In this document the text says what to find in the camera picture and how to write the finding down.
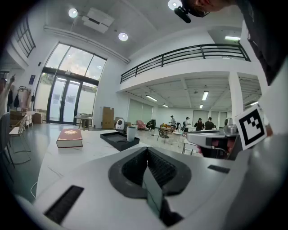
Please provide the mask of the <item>tall cardboard box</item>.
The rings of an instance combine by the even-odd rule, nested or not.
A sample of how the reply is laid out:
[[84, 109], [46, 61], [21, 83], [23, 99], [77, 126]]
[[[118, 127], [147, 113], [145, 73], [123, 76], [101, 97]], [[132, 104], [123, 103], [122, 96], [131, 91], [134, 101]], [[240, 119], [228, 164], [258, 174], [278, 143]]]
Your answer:
[[113, 129], [114, 128], [114, 108], [103, 107], [103, 129]]

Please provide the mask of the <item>black tray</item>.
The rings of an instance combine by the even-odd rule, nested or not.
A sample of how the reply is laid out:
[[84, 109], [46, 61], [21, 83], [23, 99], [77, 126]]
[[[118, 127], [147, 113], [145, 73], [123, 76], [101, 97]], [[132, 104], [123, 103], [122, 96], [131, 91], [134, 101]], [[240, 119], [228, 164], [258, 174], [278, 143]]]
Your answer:
[[118, 151], [124, 151], [139, 144], [140, 139], [135, 137], [133, 141], [127, 140], [127, 135], [121, 132], [103, 133], [100, 134], [100, 138], [113, 146]]

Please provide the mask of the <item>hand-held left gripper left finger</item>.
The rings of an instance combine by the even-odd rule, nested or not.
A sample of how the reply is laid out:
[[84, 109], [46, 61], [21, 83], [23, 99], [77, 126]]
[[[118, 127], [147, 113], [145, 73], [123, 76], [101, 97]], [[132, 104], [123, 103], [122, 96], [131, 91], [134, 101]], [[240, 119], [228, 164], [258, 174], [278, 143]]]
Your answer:
[[[37, 227], [43, 230], [162, 230], [145, 199], [119, 193], [108, 178], [109, 168], [138, 149], [122, 151], [89, 161], [68, 172], [31, 204], [17, 195], [16, 201]], [[83, 188], [65, 218], [57, 224], [44, 213], [71, 187]]]

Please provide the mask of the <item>glass entrance door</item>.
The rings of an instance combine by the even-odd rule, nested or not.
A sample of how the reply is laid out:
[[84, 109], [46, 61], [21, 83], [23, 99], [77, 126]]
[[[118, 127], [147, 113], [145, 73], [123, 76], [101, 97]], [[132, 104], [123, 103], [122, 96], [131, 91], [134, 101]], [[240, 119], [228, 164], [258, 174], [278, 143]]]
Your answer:
[[55, 74], [48, 97], [46, 121], [77, 125], [80, 117], [92, 117], [97, 85]]

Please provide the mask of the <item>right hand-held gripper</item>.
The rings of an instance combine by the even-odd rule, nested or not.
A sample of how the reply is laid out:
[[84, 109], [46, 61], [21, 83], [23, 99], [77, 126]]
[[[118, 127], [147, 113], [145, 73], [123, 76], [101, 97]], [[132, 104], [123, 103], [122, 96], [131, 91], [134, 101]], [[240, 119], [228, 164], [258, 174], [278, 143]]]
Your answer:
[[220, 130], [188, 132], [188, 142], [200, 146], [200, 154], [206, 158], [236, 160], [240, 152], [252, 149], [256, 144], [273, 135], [270, 125], [264, 124], [264, 116], [258, 104], [236, 117], [232, 127], [237, 131], [227, 134], [228, 125]]

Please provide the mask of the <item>black balcony railing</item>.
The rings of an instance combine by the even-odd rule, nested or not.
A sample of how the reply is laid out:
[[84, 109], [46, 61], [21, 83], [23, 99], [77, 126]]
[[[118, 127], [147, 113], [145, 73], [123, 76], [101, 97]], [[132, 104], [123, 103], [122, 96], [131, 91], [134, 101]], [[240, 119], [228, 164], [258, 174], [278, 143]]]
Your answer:
[[211, 58], [235, 59], [249, 62], [246, 50], [241, 44], [200, 44], [175, 49], [148, 59], [121, 74], [120, 83], [156, 68], [187, 60]]

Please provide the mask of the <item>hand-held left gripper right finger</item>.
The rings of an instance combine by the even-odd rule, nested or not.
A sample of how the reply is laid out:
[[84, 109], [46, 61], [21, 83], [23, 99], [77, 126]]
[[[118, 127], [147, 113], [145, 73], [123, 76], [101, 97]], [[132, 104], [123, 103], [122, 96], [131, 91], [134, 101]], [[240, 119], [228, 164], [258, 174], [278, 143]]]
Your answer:
[[283, 150], [254, 147], [234, 161], [148, 151], [170, 174], [160, 215], [169, 230], [258, 230], [283, 201]]

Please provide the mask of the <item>white bubble backpack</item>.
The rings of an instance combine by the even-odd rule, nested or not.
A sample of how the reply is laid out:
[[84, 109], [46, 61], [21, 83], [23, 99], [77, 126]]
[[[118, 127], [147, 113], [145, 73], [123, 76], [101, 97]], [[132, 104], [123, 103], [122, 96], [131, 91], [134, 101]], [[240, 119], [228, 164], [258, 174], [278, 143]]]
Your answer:
[[127, 127], [127, 123], [124, 119], [119, 119], [115, 124], [115, 129], [118, 131], [125, 131]]

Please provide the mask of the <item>person's black shirt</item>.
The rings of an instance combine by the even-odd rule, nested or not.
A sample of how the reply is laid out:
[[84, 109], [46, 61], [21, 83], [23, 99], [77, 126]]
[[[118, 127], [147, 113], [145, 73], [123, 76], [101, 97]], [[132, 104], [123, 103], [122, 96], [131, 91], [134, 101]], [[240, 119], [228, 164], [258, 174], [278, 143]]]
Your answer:
[[265, 0], [235, 0], [248, 29], [249, 41], [270, 86], [288, 56], [288, 42], [281, 35], [288, 18]]

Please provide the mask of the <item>white ceiling air conditioner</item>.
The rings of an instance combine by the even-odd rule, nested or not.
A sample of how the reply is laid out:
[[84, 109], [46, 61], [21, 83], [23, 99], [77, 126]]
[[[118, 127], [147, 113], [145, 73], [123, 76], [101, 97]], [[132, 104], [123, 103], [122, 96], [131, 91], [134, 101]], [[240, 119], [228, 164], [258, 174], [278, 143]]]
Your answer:
[[88, 13], [83, 15], [81, 19], [84, 26], [102, 34], [104, 34], [114, 22], [113, 17], [95, 8], [90, 8]]

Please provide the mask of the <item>round wooden side table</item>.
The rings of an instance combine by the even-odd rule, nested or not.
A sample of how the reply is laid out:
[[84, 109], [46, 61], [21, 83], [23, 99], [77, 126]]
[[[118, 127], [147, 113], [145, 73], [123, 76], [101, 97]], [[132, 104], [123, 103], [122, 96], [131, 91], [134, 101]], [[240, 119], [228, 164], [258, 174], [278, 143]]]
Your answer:
[[79, 125], [78, 128], [80, 129], [82, 127], [83, 131], [85, 131], [86, 129], [89, 131], [90, 130], [90, 122], [93, 121], [93, 118], [87, 115], [77, 115], [74, 117], [74, 119], [78, 119]]

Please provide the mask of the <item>coat rack with clothes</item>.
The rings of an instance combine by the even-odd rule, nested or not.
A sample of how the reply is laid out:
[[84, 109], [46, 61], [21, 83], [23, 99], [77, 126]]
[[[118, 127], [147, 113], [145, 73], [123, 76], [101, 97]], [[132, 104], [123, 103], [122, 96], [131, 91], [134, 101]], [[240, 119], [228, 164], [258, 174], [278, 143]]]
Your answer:
[[34, 100], [35, 96], [32, 93], [32, 89], [30, 87], [20, 86], [17, 90], [13, 106], [15, 109], [31, 111]]

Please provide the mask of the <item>red hardcover book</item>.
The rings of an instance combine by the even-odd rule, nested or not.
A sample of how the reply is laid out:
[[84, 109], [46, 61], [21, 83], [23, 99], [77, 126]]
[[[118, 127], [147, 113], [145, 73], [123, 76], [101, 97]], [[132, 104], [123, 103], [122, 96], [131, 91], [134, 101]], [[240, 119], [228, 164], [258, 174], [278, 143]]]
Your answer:
[[80, 129], [65, 128], [61, 131], [56, 145], [58, 148], [83, 147]]

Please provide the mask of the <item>black metal chair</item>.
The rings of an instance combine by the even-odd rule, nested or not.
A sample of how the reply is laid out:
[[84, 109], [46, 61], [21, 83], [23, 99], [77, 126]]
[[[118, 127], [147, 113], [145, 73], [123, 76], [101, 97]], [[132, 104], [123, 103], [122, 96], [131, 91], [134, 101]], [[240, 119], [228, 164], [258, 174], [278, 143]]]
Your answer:
[[164, 142], [166, 142], [166, 139], [169, 139], [169, 135], [168, 135], [168, 131], [165, 131], [163, 129], [158, 129], [158, 138], [157, 140], [159, 139], [159, 137], [163, 138], [164, 139]]

